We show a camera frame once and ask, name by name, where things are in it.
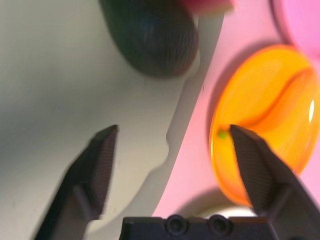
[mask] green object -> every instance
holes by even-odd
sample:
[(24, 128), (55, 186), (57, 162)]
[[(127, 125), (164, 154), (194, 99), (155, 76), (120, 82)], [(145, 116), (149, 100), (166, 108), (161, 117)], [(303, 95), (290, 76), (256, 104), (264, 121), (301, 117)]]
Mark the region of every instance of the green object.
[(198, 33), (177, 0), (100, 0), (100, 5), (115, 44), (134, 68), (159, 78), (189, 69)]
[(228, 132), (222, 129), (218, 130), (218, 137), (225, 140), (228, 137)]

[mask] red object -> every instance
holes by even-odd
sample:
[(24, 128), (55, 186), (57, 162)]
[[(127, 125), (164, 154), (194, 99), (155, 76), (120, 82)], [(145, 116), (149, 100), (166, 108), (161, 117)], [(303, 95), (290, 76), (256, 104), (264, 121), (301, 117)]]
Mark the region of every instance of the red object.
[(234, 7), (234, 0), (179, 0), (191, 14), (216, 14)]

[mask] pink object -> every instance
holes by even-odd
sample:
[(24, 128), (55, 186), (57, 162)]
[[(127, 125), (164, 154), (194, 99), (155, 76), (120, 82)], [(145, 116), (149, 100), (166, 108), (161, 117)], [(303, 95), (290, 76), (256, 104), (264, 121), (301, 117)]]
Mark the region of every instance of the pink object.
[[(219, 188), (209, 153), (210, 121), (221, 93), (219, 90), (223, 89), (247, 57), (259, 49), (279, 43), (282, 43), (282, 39), (274, 24), (269, 0), (239, 0), (235, 11), (225, 15), (202, 91), (199, 93), (166, 189), (153, 216), (166, 218), (177, 213), (198, 196)], [(318, 140), (313, 155), (301, 174), (302, 182), (318, 204), (319, 159)]]
[(179, 0), (192, 14), (219, 13), (233, 8), (234, 0)]
[(307, 55), (320, 58), (320, 1), (273, 0), (273, 8), (285, 37)]

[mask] small green dot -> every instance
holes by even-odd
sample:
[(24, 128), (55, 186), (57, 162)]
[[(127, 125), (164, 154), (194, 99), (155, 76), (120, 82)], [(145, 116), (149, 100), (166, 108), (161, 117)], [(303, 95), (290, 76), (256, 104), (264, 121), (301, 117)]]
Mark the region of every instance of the small green dot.
[(224, 140), (228, 137), (228, 132), (220, 129), (218, 130), (218, 137)]

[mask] orange lid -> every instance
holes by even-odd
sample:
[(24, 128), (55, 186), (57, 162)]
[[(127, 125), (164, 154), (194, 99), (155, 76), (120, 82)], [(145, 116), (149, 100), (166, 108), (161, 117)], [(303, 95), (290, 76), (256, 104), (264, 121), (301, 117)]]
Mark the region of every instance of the orange lid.
[(250, 206), (239, 175), (230, 124), (263, 137), (296, 174), (306, 166), (320, 123), (320, 87), (308, 60), (293, 47), (275, 45), (251, 56), (226, 86), (212, 118), (211, 160), (221, 190)]

